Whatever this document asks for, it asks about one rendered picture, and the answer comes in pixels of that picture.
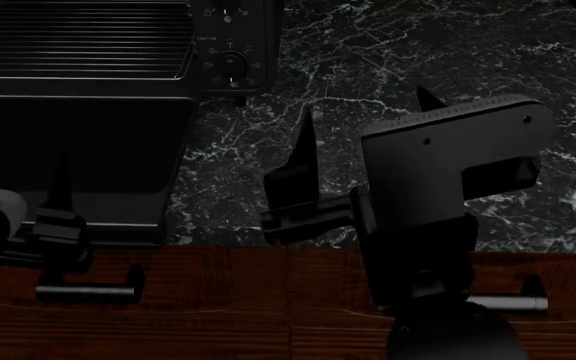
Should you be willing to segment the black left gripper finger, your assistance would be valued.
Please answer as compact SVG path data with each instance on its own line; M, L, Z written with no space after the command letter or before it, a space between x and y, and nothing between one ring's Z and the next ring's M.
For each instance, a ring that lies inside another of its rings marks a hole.
M87 272L93 254L86 221L73 206L71 161L67 152L58 156L47 199L35 215L32 241L42 255L44 266L38 284L60 284L66 273Z

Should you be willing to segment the black toaster oven door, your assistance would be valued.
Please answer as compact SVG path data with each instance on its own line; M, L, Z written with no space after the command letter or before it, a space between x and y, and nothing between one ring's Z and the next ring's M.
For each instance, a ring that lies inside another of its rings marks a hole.
M35 210L66 156L93 245L160 247L196 110L189 98L0 98L0 189Z

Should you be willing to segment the black function knob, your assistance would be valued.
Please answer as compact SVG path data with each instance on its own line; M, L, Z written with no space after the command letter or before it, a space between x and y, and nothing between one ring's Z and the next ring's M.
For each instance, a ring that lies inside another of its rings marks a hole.
M227 77L242 77L247 71L247 59L242 53L227 50L217 57L216 66Z

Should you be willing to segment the dark wooden drawer front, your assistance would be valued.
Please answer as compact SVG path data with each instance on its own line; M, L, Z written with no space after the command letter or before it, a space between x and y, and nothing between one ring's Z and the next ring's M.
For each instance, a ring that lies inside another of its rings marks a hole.
M0 360L289 360L285 251L169 246L100 251L66 281L116 283L143 266L136 305L44 304L40 273L0 269Z
M576 360L576 254L473 253L476 293L517 293L539 275L549 309L509 315L529 360ZM370 299L361 254L292 250L287 255L291 360L385 360L391 320Z

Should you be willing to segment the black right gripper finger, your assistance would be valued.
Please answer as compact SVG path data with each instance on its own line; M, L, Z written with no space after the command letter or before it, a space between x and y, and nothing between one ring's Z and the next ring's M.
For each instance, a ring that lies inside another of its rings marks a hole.
M268 245L289 245L314 239L354 224L350 197L323 195L312 111L301 121L299 136L286 164L263 178L268 211L261 229Z
M416 86L416 98L422 113L448 107L440 98L425 86Z

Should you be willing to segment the black toaster oven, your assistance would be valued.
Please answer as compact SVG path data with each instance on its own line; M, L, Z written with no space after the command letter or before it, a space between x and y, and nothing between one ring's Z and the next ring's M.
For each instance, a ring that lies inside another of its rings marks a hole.
M274 83L284 0L185 0L193 24L191 57L175 79L0 78L0 98L163 99L233 97L267 92ZM216 66L227 50L247 71L227 77Z

